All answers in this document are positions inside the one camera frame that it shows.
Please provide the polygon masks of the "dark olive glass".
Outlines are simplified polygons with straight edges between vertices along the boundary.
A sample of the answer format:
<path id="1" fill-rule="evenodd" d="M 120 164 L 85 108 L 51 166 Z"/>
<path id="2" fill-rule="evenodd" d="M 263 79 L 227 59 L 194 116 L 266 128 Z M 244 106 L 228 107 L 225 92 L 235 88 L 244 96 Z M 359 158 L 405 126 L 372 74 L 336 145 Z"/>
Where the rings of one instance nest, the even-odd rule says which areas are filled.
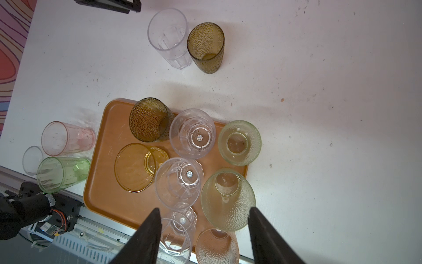
<path id="1" fill-rule="evenodd" d="M 159 99 L 147 97 L 137 102 L 129 116 L 132 135 L 144 143 L 169 140 L 175 114 Z"/>

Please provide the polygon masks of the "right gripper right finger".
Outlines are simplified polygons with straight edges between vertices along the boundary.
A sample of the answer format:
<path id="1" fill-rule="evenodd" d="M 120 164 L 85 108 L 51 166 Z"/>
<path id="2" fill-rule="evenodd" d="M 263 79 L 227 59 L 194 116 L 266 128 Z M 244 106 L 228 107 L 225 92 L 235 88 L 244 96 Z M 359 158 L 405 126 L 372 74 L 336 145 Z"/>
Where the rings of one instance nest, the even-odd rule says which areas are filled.
<path id="1" fill-rule="evenodd" d="M 304 264 L 256 207 L 250 208 L 248 228 L 256 264 Z"/>

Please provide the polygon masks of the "tall pale green glass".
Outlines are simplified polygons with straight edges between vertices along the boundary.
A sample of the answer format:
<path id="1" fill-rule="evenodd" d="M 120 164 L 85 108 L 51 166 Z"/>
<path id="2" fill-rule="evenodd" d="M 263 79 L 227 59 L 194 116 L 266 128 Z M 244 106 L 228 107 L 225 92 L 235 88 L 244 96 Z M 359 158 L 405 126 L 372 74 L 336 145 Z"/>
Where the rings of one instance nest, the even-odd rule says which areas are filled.
<path id="1" fill-rule="evenodd" d="M 255 193 L 246 178 L 231 168 L 216 171 L 201 191 L 202 211 L 217 229 L 235 232 L 248 225 Z"/>

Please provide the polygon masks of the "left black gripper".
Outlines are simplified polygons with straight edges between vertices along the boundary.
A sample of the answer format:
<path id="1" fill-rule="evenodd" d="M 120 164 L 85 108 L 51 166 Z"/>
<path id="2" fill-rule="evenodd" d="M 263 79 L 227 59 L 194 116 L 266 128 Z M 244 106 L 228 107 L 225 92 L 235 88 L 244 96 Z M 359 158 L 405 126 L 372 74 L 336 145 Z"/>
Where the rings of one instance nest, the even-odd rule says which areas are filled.
<path id="1" fill-rule="evenodd" d="M 140 0 L 75 0 L 79 5 L 115 11 L 129 14 L 130 12 L 141 12 L 142 3 Z"/>

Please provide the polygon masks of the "small pale green glass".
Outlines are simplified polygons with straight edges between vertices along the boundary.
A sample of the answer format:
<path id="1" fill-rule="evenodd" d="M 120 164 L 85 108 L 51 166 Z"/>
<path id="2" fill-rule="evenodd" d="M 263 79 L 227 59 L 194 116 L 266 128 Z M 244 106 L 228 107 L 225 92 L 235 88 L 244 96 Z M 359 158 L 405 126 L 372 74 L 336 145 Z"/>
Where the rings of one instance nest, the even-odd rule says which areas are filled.
<path id="1" fill-rule="evenodd" d="M 226 124 L 218 137 L 218 149 L 223 159 L 234 166 L 247 166 L 260 154 L 262 139 L 250 122 L 236 120 Z"/>

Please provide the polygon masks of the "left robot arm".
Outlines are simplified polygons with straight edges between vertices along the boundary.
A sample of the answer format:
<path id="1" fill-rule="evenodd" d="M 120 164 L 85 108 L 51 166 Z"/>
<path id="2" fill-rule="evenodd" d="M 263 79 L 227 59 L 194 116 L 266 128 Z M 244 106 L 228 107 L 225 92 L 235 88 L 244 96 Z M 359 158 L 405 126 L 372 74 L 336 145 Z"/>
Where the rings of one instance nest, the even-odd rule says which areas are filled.
<path id="1" fill-rule="evenodd" d="M 33 182 L 22 183 L 17 194 L 1 197 L 1 240 L 16 237 L 30 225 L 49 223 L 56 230 L 49 237 L 74 229 L 82 203 L 54 191 L 42 191 Z"/>

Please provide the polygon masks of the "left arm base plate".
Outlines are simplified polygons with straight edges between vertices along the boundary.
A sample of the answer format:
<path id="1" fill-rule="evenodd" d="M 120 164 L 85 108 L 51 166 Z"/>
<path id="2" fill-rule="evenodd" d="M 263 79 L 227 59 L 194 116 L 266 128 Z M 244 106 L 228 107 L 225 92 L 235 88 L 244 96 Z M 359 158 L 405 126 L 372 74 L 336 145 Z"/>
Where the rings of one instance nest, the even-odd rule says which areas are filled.
<path id="1" fill-rule="evenodd" d="M 62 194 L 49 196 L 55 199 L 55 205 L 44 220 L 30 225 L 29 231 L 54 239 L 74 229 L 83 203 Z"/>

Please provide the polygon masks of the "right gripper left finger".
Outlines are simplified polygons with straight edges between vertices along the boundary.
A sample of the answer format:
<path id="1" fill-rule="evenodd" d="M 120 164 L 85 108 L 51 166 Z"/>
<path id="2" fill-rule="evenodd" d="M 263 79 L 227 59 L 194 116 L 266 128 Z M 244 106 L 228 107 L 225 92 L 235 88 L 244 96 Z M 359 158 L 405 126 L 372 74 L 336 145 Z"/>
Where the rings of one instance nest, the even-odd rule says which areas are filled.
<path id="1" fill-rule="evenodd" d="M 157 262 L 162 223 L 155 208 L 110 264 L 155 264 Z"/>

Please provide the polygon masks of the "yellow glass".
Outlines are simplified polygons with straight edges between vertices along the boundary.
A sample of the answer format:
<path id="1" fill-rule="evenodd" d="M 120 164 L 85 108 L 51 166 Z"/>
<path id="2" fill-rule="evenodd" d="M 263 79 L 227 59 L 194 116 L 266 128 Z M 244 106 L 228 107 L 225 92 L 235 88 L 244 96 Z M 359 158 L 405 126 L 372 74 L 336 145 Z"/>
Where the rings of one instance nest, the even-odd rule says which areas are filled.
<path id="1" fill-rule="evenodd" d="M 115 159 L 116 181 L 124 190 L 139 193 L 152 184 L 158 168 L 168 159 L 169 155 L 159 147 L 128 144 Z"/>

